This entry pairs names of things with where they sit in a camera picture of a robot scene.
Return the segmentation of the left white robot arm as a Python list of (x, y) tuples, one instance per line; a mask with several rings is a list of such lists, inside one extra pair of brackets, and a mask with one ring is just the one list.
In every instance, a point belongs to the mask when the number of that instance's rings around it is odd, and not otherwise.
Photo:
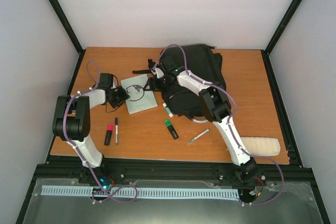
[(78, 154), (84, 167), (91, 167), (91, 178), (97, 183), (108, 180), (109, 170), (102, 166), (103, 155), (97, 150), (91, 136), (90, 110), (109, 104), (115, 111), (129, 95), (111, 73), (101, 73), (99, 81), (86, 91), (57, 98), (52, 132), (67, 142)]

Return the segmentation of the grey notebook with circle logo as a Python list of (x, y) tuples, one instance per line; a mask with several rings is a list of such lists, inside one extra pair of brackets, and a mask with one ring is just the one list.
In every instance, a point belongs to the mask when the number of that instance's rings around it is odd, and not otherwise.
[(158, 106), (154, 93), (144, 90), (147, 81), (148, 76), (146, 74), (121, 80), (121, 86), (129, 96), (126, 100), (129, 114), (135, 114)]

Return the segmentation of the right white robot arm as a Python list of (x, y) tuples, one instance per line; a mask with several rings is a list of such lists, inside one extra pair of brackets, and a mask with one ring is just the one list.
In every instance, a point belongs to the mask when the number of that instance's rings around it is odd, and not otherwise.
[(225, 86), (197, 76), (185, 67), (168, 69), (162, 63), (148, 60), (149, 79), (146, 88), (159, 91), (173, 114), (190, 120), (204, 117), (215, 125), (228, 147), (235, 165), (235, 177), (240, 184), (251, 180), (257, 171), (252, 152), (239, 136), (233, 121), (232, 106)]

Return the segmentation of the beige pencil case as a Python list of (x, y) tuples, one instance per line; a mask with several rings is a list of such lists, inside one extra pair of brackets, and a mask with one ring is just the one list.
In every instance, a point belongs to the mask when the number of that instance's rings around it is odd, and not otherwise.
[(246, 150), (254, 156), (277, 156), (280, 151), (280, 143), (272, 137), (241, 137)]

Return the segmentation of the black student backpack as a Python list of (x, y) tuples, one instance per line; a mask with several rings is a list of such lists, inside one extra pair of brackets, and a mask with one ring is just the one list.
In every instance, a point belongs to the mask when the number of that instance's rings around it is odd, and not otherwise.
[(160, 92), (173, 114), (221, 122), (232, 113), (222, 62), (222, 55), (206, 44), (172, 44), (161, 51), (157, 61), (148, 59), (148, 69), (133, 73), (152, 75), (144, 89)]

